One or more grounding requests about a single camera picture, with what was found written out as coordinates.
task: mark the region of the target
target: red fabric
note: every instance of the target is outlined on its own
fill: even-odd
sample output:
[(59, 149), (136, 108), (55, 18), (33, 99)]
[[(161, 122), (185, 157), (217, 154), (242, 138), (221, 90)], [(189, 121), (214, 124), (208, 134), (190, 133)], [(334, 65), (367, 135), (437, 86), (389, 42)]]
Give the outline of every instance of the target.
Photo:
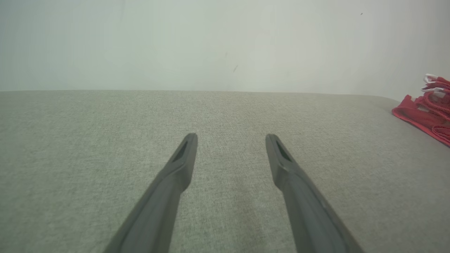
[(439, 98), (431, 91), (414, 101), (407, 95), (399, 106), (392, 109), (392, 113), (450, 146), (450, 94)]

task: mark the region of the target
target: red towel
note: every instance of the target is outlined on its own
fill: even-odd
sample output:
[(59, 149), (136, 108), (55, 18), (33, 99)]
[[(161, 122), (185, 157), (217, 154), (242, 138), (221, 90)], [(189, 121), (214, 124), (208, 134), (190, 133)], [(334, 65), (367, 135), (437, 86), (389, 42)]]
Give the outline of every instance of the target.
[(424, 80), (425, 94), (407, 95), (392, 113), (450, 147), (450, 81), (429, 74)]

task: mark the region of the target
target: folded red cloth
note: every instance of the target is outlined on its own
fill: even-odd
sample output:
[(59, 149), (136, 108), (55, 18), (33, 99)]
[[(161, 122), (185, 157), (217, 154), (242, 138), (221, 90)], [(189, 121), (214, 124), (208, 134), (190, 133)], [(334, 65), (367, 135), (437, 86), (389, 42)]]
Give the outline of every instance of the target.
[(423, 96), (407, 95), (392, 113), (450, 147), (450, 81), (428, 74), (427, 80)]

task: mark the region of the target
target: textured gray surface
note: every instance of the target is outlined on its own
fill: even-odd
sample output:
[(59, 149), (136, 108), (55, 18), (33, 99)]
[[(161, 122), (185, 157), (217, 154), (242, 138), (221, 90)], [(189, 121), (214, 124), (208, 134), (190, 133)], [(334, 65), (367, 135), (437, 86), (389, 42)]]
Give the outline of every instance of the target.
[(277, 134), (368, 253), (447, 252), (450, 149), (358, 95), (0, 92), (0, 252), (100, 252), (189, 132), (171, 252), (293, 252)]

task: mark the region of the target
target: white wall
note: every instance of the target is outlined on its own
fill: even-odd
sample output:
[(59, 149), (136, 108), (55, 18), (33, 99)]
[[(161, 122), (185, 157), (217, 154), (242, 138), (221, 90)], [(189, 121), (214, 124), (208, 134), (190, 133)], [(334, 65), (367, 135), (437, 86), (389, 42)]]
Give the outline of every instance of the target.
[(450, 78), (449, 13), (448, 0), (0, 0), (0, 90), (401, 100), (425, 73)]

